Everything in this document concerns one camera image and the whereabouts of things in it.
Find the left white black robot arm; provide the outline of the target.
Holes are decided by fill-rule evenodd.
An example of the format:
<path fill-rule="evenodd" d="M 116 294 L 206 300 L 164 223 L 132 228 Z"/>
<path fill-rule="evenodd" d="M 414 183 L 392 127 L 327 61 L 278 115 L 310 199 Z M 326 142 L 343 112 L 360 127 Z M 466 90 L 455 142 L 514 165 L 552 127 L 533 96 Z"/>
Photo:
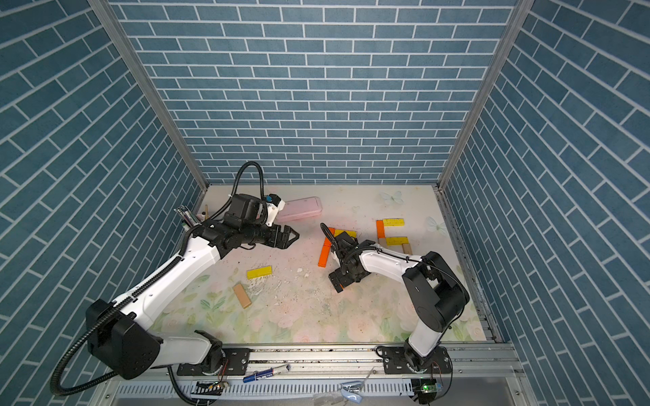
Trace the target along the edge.
<path fill-rule="evenodd" d="M 124 379 L 170 365 L 194 365 L 203 375 L 220 373 L 225 354 L 215 336 L 203 330 L 189 338 L 153 334 L 154 322 L 189 284 L 232 250 L 242 245 L 285 250 L 299 238 L 290 226 L 265 223 L 232 228 L 209 221 L 194 226 L 172 259 L 112 302 L 100 299 L 87 310 L 88 326 L 107 318 L 89 336 L 89 352 Z"/>

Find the orange block low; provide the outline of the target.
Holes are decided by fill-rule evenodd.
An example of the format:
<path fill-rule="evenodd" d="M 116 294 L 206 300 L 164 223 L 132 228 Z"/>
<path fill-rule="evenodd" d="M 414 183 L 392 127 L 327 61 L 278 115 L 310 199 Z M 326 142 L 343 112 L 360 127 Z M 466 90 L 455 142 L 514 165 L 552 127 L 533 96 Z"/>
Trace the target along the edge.
<path fill-rule="evenodd" d="M 332 247 L 335 247 L 336 240 L 335 240 L 335 236 L 333 235 L 332 229 L 328 228 L 328 227 L 325 227 L 324 233 L 325 233 L 325 236 L 326 236 L 327 240 L 329 241 L 330 245 Z"/>

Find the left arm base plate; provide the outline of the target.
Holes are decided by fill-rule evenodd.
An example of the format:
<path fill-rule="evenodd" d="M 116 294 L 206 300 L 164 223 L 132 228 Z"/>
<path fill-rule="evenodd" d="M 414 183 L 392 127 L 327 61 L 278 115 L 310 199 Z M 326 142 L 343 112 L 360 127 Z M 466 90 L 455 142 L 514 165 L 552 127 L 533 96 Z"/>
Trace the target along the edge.
<path fill-rule="evenodd" d="M 250 360 L 249 348 L 222 348 L 211 351 L 200 364 L 181 364 L 180 377 L 244 376 Z"/>

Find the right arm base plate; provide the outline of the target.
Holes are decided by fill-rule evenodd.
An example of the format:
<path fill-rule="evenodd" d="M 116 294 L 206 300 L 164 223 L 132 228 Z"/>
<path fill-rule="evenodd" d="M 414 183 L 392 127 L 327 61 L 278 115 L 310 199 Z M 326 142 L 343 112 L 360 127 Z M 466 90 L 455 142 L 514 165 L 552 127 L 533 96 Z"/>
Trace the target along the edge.
<path fill-rule="evenodd" d="M 442 345 L 426 356 L 418 355 L 408 343 L 403 346 L 379 345 L 375 348 L 375 353 L 382 360 L 387 375 L 450 374 L 453 371 L 447 348 Z"/>

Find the wooden block low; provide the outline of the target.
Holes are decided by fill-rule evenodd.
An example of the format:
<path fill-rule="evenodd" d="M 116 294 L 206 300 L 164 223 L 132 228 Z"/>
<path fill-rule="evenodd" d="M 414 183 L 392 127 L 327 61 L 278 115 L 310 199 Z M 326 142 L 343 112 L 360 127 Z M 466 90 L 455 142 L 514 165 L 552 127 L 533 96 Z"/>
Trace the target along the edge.
<path fill-rule="evenodd" d="M 402 250 L 406 255 L 413 255 L 411 245 L 408 243 L 402 245 Z"/>

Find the orange block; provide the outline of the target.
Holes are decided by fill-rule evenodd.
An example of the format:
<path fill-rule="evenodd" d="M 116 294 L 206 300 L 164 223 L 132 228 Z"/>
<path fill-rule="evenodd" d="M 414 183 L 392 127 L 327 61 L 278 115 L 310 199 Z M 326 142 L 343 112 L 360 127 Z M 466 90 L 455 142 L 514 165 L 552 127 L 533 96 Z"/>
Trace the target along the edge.
<path fill-rule="evenodd" d="M 318 266 L 319 267 L 326 267 L 328 263 L 328 257 L 330 254 L 330 247 L 329 246 L 323 246 L 321 249 L 320 256 L 318 258 Z"/>
<path fill-rule="evenodd" d="M 384 221 L 383 220 L 377 220 L 376 221 L 376 229 L 377 229 L 377 237 L 381 239 L 386 238 L 385 234 L 385 228 L 384 228 Z"/>

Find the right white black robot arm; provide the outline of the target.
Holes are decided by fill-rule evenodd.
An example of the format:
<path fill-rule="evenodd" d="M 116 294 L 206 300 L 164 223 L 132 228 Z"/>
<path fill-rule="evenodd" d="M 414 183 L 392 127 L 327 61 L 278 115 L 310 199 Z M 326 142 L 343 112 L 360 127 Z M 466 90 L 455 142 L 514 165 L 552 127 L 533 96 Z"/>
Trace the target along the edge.
<path fill-rule="evenodd" d="M 443 257 L 433 251 L 426 255 L 399 253 L 371 240 L 360 242 L 345 232 L 335 236 L 326 229 L 325 234 L 339 264 L 328 275 L 336 292 L 372 274 L 402 284 L 418 316 L 406 348 L 420 359 L 428 357 L 470 300 L 467 289 Z"/>

